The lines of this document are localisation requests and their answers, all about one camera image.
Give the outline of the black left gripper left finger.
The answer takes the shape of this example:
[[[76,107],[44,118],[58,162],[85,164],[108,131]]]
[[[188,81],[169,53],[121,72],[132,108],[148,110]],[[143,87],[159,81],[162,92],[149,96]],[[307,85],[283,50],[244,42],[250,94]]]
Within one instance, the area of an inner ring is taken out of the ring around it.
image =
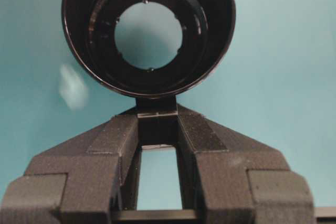
[[[110,223],[134,209],[138,119],[120,114],[32,158],[7,187],[1,223]]]

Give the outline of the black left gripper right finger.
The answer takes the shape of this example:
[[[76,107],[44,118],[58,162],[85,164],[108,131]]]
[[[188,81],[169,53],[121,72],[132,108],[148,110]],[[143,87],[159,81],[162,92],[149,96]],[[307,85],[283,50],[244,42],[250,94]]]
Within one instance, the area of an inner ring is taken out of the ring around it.
[[[306,180],[268,145],[178,106],[182,203],[203,223],[314,223]]]

